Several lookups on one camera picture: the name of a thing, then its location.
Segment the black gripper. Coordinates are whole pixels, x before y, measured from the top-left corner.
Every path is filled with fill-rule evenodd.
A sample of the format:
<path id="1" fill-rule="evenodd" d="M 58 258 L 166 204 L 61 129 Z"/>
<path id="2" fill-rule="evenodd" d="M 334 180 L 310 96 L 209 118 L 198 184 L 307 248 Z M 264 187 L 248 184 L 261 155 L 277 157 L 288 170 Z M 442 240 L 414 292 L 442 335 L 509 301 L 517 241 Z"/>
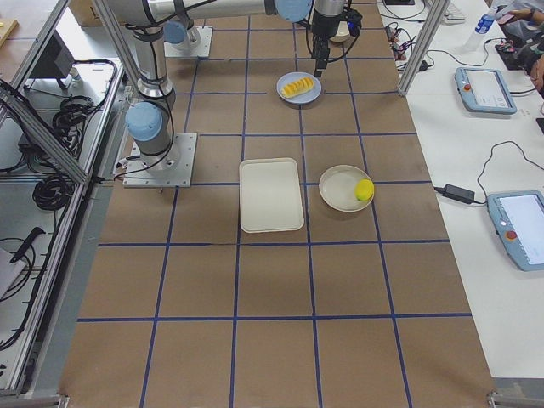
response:
<path id="1" fill-rule="evenodd" d="M 314 76 L 320 78 L 327 65 L 346 57 L 360 37 L 362 14 L 352 8 L 350 1 L 317 0 L 310 21 L 312 32 L 311 58 L 315 61 Z M 337 35 L 341 22 L 348 24 L 349 35 L 353 38 L 340 57 L 330 58 L 330 40 Z"/>

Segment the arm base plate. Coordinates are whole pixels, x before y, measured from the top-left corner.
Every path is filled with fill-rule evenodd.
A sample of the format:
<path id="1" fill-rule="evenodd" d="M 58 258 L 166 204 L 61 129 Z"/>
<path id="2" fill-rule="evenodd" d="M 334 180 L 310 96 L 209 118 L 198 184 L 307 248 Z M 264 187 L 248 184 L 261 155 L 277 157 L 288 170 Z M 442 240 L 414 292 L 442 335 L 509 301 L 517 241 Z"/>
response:
<path id="1" fill-rule="evenodd" d="M 192 26 L 189 30 L 178 23 L 164 28 L 164 49 L 168 60 L 207 59 L 211 50 L 213 28 Z"/>
<path id="2" fill-rule="evenodd" d="M 138 158 L 128 162 L 122 185 L 125 188 L 189 188 L 196 145 L 196 133 L 176 133 L 171 150 L 162 158 L 142 156 L 133 142 L 131 154 Z"/>

